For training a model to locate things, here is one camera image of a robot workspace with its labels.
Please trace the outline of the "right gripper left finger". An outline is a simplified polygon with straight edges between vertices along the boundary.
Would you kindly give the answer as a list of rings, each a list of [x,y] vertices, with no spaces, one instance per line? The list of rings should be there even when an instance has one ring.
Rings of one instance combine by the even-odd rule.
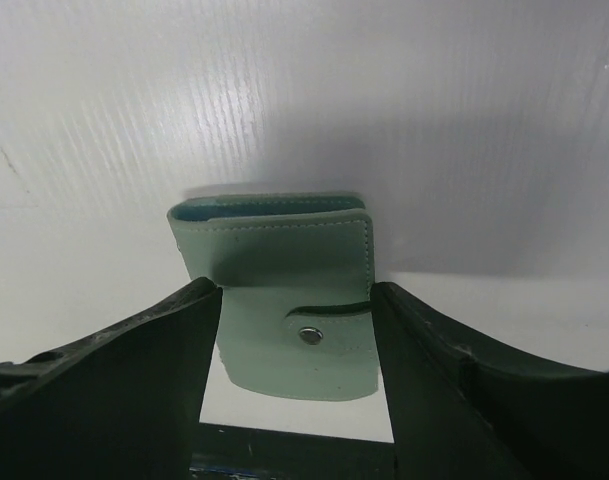
[[[186,479],[220,318],[199,278],[151,308],[0,363],[0,479]]]

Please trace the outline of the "green leather card holder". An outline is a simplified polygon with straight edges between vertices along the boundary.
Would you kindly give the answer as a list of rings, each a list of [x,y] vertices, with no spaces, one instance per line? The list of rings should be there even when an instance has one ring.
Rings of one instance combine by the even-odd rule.
[[[167,219],[189,276],[223,290],[217,346],[233,384],[315,401],[377,391],[373,232],[359,196],[193,198]]]

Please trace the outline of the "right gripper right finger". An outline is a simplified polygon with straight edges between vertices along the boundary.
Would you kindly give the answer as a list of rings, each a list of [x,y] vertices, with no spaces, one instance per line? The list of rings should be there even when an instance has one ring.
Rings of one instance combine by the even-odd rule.
[[[400,479],[609,479],[609,372],[476,331],[390,282],[372,319]]]

